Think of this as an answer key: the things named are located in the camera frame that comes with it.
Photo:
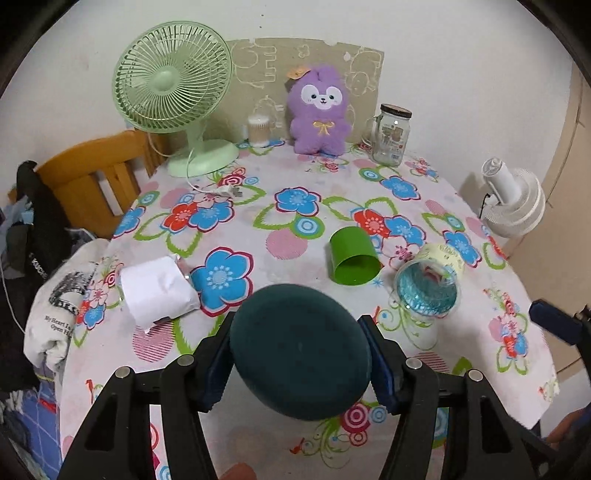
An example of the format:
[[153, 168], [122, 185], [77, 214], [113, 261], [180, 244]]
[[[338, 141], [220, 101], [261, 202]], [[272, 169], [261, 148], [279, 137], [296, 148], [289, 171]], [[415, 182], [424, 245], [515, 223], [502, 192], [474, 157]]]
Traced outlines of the white paper-wrapped cup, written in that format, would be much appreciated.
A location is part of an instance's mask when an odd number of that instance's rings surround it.
[[189, 267], [178, 255], [123, 267], [119, 285], [135, 325], [149, 332], [159, 322], [174, 320], [200, 307]]

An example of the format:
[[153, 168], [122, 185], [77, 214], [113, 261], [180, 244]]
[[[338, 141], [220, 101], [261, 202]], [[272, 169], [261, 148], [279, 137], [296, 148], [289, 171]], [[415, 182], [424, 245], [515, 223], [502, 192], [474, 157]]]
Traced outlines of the purple plush bunny toy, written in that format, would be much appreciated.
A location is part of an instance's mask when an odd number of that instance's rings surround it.
[[287, 94], [294, 152], [339, 157], [346, 151], [352, 125], [346, 118], [349, 94], [334, 66], [308, 68]]

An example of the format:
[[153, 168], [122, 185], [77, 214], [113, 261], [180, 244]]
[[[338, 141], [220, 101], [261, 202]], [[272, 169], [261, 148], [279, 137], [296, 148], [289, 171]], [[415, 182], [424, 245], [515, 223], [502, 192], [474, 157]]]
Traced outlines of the clear cup with blue base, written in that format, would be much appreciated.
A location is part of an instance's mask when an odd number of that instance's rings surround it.
[[394, 276], [393, 296], [404, 310], [432, 322], [449, 315], [460, 301], [465, 262], [447, 244], [424, 245]]

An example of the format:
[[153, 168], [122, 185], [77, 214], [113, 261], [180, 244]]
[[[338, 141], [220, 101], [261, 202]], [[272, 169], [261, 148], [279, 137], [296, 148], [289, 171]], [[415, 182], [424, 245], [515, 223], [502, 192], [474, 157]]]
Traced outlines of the white clip fan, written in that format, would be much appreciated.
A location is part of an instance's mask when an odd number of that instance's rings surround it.
[[542, 221], [546, 196], [538, 177], [522, 169], [511, 169], [501, 159], [488, 159], [481, 169], [489, 189], [479, 217], [497, 236], [523, 237]]

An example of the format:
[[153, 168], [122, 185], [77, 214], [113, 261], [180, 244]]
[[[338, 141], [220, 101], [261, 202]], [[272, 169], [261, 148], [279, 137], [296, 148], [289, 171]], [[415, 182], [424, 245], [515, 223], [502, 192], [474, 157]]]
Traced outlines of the white fan power plug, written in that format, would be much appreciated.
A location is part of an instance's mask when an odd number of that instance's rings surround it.
[[221, 185], [214, 190], [214, 194], [229, 198], [241, 198], [242, 189], [239, 185]]

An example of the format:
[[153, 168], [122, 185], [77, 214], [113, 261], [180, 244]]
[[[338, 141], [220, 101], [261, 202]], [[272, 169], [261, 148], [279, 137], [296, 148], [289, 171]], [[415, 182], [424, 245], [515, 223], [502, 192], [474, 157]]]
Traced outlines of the green desk fan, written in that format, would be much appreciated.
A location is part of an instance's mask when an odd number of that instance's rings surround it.
[[238, 158], [232, 142], [204, 139], [208, 118], [228, 92], [232, 67], [221, 35], [193, 21], [161, 23], [119, 57], [112, 96], [121, 116], [148, 134], [186, 135], [187, 146], [168, 158], [170, 176], [204, 176]]

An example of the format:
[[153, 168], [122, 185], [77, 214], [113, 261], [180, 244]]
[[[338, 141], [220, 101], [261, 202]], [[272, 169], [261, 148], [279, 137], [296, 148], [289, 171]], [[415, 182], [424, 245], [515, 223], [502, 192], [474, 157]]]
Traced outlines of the white printed t-shirt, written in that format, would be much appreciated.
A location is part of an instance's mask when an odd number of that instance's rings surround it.
[[76, 317], [107, 246], [105, 239], [85, 243], [37, 291], [23, 344], [35, 368], [63, 369]]

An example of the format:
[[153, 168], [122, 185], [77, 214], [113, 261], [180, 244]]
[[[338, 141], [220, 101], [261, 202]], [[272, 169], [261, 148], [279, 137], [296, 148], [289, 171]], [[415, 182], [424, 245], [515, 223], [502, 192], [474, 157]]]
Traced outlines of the cotton swab container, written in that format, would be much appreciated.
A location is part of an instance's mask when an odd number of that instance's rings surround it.
[[251, 114], [247, 118], [247, 139], [252, 147], [263, 148], [270, 145], [271, 122], [265, 114]]

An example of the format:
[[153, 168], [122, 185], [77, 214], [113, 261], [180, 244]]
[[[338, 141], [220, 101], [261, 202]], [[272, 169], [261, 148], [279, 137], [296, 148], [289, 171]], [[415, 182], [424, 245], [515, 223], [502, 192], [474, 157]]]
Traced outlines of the black jacket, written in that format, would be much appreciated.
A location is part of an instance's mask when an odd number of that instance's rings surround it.
[[70, 223], [50, 188], [25, 161], [16, 174], [17, 202], [1, 222], [1, 392], [38, 386], [23, 352], [37, 291], [71, 252]]

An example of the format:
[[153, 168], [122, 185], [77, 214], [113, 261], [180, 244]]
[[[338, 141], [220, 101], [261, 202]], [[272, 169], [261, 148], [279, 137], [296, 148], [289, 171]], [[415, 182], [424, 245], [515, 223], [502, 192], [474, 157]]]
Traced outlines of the floral tablecloth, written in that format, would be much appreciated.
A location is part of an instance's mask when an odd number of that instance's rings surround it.
[[[241, 198], [214, 194], [239, 185]], [[329, 239], [346, 226], [365, 230], [383, 268], [360, 286], [332, 281]], [[455, 248], [465, 262], [461, 296], [444, 318], [425, 322], [393, 296], [394, 276], [429, 243]], [[145, 332], [123, 302], [119, 273], [163, 256], [189, 267], [200, 307]], [[432, 369], [480, 370], [506, 411], [535, 425], [557, 393], [530, 298], [487, 228], [423, 159], [380, 166], [359, 150], [338, 158], [298, 155], [290, 146], [256, 152], [197, 179], [159, 170], [115, 229], [83, 301], [61, 399], [65, 457], [92, 404], [116, 369], [159, 370], [214, 335], [228, 313], [257, 290], [297, 284], [368, 315], [381, 333]], [[170, 478], [161, 414], [150, 408], [155, 479]]]

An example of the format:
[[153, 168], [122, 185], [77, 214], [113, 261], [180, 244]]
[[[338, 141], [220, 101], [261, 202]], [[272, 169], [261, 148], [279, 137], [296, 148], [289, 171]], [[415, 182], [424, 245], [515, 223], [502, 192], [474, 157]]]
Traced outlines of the wooden chair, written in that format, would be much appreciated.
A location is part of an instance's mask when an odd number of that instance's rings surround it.
[[125, 213], [140, 192], [131, 162], [139, 159], [152, 176], [169, 151], [169, 142], [161, 135], [125, 130], [75, 145], [38, 166], [36, 172], [52, 190], [72, 227], [109, 239], [122, 216], [112, 212], [97, 175], [105, 176]]

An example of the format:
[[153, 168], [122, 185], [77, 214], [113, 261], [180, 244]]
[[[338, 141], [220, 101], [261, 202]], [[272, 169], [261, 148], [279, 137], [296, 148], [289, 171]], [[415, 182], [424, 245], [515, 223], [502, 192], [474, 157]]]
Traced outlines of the green plastic cup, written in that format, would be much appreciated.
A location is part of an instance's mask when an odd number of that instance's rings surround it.
[[329, 239], [331, 279], [339, 285], [360, 286], [372, 281], [383, 268], [368, 233], [358, 226], [346, 226]]

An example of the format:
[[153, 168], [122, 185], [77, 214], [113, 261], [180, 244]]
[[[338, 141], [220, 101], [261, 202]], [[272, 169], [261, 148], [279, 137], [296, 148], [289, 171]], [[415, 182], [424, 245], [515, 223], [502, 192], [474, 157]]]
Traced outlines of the teal cup with yellow rim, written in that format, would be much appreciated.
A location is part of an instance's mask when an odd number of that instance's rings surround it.
[[370, 383], [362, 328], [339, 302], [310, 287], [276, 284], [253, 293], [235, 312], [229, 345], [249, 390], [294, 419], [342, 414]]

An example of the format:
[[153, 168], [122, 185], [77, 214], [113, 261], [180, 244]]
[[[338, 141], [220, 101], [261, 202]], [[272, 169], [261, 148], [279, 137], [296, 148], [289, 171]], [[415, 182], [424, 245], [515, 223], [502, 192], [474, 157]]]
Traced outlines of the glass mason jar mug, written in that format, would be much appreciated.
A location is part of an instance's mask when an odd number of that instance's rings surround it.
[[403, 107], [382, 103], [373, 118], [370, 132], [370, 156], [382, 165], [398, 167], [403, 161], [413, 113]]

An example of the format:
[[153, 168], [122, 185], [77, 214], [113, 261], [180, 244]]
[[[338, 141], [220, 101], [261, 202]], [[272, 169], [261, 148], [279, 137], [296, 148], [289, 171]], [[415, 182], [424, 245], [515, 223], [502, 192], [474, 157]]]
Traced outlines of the beige patterned foam board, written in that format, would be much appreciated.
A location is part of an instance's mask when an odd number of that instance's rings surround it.
[[317, 39], [259, 38], [228, 43], [233, 74], [228, 92], [207, 120], [204, 137], [238, 143], [247, 138], [246, 121], [254, 114], [270, 118], [273, 139], [290, 137], [287, 75], [297, 68], [332, 65], [349, 91], [346, 118], [352, 125], [348, 141], [358, 143], [378, 104], [385, 54], [348, 43]]

